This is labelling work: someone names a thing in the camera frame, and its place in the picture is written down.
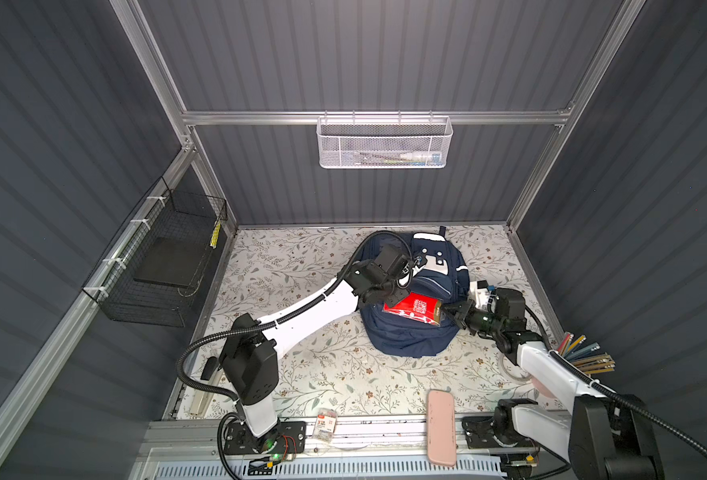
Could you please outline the red snack packet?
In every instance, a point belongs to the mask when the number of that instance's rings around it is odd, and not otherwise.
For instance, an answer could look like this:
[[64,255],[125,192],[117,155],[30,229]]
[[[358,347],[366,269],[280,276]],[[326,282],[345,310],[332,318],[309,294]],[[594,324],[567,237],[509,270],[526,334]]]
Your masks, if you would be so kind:
[[383,305],[385,313],[431,326],[441,325],[441,300],[411,293],[395,306]]

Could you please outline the navy blue student backpack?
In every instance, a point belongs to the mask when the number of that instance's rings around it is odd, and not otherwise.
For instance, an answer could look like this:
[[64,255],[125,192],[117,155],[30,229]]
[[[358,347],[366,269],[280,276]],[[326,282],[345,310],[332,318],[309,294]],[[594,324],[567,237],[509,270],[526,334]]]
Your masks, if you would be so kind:
[[[429,296],[445,303],[459,302],[469,294],[469,268],[458,250],[447,238],[447,228],[437,233],[401,233],[400,238],[411,244],[417,260],[409,294]],[[387,355],[421,358],[435,356],[453,341],[459,327],[441,313],[441,325],[431,326],[391,315],[383,305],[361,305],[359,313],[365,331],[375,349]]]

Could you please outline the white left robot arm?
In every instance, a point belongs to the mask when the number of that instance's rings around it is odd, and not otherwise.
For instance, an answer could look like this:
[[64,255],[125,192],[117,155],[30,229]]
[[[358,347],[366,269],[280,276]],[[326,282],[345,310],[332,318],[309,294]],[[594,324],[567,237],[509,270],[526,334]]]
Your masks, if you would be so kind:
[[393,306],[409,296],[415,260],[407,246],[387,244],[373,259],[349,262],[313,296],[275,314],[235,320],[219,355],[249,433],[265,438],[277,428],[272,396],[279,363],[295,345],[367,304]]

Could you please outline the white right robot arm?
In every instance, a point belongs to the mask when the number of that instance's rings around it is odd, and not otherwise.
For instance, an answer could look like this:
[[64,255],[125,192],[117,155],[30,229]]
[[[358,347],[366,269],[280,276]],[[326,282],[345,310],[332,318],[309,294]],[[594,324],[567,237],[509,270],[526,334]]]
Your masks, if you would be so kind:
[[633,398],[605,389],[549,345],[543,326],[517,290],[483,284],[465,300],[441,307],[443,317],[495,342],[499,353],[559,400],[551,412],[535,400],[499,401],[487,436],[513,447],[523,441],[561,458],[579,479],[661,479],[665,476],[651,420]]

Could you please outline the clear tape roll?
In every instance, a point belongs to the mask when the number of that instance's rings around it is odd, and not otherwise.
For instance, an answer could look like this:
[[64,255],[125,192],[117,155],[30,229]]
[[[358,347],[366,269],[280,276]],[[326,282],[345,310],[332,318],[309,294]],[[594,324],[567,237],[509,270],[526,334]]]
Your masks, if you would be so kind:
[[502,353],[499,353],[499,356],[497,356],[497,364],[499,364],[501,374],[503,374],[503,376],[505,376],[508,380],[511,380],[511,382],[515,382],[517,384],[527,384],[531,381],[531,374],[513,364],[513,362],[511,362],[511,360],[509,360],[509,358]]

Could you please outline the pink pencil case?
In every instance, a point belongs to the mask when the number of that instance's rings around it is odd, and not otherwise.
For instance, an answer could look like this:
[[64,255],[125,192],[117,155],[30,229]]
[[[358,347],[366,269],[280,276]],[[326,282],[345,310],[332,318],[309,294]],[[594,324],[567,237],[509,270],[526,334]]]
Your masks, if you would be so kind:
[[457,432],[455,431],[455,398],[441,390],[427,394],[427,459],[443,467],[457,465]]

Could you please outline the white marker in basket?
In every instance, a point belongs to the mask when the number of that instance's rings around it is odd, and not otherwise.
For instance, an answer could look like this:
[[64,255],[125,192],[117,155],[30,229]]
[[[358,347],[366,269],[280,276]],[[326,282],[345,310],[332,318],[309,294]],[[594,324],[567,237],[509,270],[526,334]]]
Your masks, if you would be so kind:
[[441,165],[443,163],[443,154],[441,152],[432,151],[413,151],[399,155],[401,160],[413,163]]

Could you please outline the pink cup with pencils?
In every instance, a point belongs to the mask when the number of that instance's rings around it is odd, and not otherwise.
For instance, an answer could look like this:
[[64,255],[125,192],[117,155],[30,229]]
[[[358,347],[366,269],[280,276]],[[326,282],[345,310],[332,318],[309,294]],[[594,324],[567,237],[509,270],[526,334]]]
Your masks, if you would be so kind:
[[615,360],[597,343],[585,343],[583,336],[561,337],[553,346],[549,336],[543,342],[529,342],[519,348],[517,365],[531,374],[535,388],[548,398],[567,405],[581,395],[603,397],[591,388],[595,376],[613,372]]

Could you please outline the small clear eraser box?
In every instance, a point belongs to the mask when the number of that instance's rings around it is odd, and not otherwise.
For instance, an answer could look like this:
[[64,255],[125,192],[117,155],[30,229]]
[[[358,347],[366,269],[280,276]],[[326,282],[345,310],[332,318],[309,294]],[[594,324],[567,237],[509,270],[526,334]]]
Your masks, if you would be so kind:
[[335,434],[337,414],[332,409],[322,408],[317,412],[313,437],[321,442],[330,443]]

